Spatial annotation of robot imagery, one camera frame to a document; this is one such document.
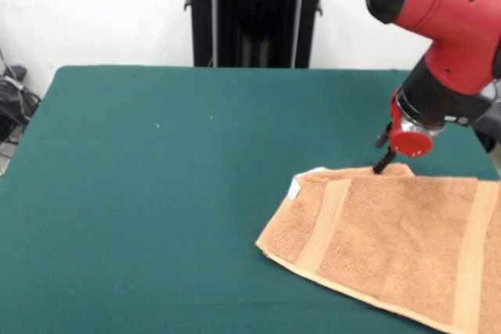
towel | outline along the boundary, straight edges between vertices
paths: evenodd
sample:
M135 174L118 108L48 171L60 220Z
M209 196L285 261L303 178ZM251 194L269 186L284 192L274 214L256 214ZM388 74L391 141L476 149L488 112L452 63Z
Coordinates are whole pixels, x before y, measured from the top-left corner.
M499 183L402 165L297 183L256 242L271 260L443 332L501 332Z

table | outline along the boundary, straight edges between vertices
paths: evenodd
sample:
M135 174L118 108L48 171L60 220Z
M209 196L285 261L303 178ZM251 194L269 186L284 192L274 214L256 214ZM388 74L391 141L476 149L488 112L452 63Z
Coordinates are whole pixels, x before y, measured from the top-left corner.
M373 141L405 75L59 70L0 184L1 331L430 332L254 246L293 174L381 156ZM400 161L498 178L455 125L430 156Z

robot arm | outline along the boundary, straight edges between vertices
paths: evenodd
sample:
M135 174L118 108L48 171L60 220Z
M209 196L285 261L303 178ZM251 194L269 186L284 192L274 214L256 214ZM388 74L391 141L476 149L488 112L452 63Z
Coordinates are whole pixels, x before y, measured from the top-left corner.
M501 0L366 0L382 23L433 42L391 100L389 140L380 173L397 153L424 156L446 122L470 126L496 100L501 78Z

black cable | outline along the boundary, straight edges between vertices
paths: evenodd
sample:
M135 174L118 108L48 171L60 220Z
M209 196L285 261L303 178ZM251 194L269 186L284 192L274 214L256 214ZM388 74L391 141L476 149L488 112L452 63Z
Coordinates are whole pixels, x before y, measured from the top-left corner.
M3 51L1 46L0 46L0 59L2 60L2 63L5 66L5 68L7 68L10 74L12 74L13 79L17 81L16 72L14 72L14 70L5 62L5 57L3 56Z

green table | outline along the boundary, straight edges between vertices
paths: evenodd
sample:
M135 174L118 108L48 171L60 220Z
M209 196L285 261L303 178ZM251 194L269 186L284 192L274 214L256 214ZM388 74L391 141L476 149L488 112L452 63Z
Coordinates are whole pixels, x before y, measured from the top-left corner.
M293 174L381 156L404 76L63 68L0 184L0 332L429 332L254 246ZM410 165L497 178L459 126Z

